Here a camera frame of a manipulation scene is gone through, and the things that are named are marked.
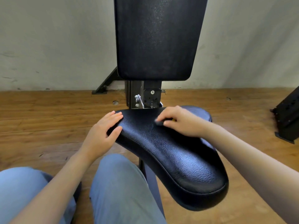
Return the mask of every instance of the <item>textured leather upholstery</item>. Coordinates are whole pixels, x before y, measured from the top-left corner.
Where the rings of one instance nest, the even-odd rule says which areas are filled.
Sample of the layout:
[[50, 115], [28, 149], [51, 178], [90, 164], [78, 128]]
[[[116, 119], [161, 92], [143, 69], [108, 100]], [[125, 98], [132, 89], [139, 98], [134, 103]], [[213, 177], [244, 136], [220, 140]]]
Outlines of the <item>textured leather upholstery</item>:
[[207, 0], [114, 0], [118, 74], [125, 80], [187, 80]]
[[[182, 106], [211, 121], [205, 110]], [[205, 140], [186, 137], [157, 126], [164, 108], [121, 110], [123, 130], [117, 143], [140, 157], [159, 177], [174, 200], [186, 209], [199, 211], [218, 204], [228, 190], [228, 177], [216, 150]]]

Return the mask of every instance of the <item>wooden floor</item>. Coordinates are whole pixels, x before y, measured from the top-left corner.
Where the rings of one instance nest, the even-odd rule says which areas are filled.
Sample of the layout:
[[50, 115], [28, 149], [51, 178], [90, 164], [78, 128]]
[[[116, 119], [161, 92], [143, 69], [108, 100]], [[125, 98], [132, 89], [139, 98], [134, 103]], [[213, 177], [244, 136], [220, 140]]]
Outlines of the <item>wooden floor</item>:
[[[166, 90], [164, 106], [195, 105], [209, 111], [213, 121], [259, 150], [299, 171], [299, 146], [274, 136], [270, 108], [292, 89]], [[123, 91], [91, 95], [91, 91], [0, 93], [0, 170], [32, 166], [55, 175], [80, 147], [90, 127], [112, 110], [126, 109]], [[138, 158], [115, 145], [109, 153]], [[207, 211], [180, 207], [159, 183], [169, 224], [284, 223], [223, 157], [230, 180], [226, 198]], [[75, 223], [93, 223], [88, 193], [97, 160], [83, 178]]]

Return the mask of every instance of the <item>forearm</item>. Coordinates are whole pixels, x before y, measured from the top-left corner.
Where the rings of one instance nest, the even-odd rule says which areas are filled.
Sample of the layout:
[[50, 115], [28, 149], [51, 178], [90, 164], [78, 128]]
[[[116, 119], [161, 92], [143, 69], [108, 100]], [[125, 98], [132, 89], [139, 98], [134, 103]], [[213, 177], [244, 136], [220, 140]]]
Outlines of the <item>forearm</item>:
[[11, 223], [58, 223], [91, 163], [78, 152]]
[[288, 224], [299, 223], [299, 173], [222, 127], [211, 124], [205, 139], [241, 173]]

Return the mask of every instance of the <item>blue jeans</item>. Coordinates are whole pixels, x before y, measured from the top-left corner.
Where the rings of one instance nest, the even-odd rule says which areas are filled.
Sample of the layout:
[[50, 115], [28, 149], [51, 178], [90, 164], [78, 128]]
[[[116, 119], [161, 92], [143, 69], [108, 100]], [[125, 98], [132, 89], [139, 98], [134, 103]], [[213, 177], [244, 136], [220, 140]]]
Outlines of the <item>blue jeans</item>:
[[[29, 167], [0, 172], [0, 224], [9, 223], [51, 180], [51, 176]], [[120, 154], [104, 157], [89, 195], [95, 223], [166, 223], [141, 171]], [[74, 198], [60, 220], [70, 223]]]

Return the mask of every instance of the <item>left hand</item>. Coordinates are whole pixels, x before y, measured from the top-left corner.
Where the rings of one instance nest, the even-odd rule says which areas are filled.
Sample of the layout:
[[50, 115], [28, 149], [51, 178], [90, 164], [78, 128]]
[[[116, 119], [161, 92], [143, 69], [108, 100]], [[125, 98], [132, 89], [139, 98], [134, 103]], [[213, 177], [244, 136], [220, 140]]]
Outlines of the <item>left hand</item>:
[[91, 163], [104, 155], [120, 135], [122, 127], [116, 127], [109, 136], [107, 136], [107, 131], [122, 118], [121, 112], [112, 111], [106, 114], [90, 129], [78, 152], [85, 155]]

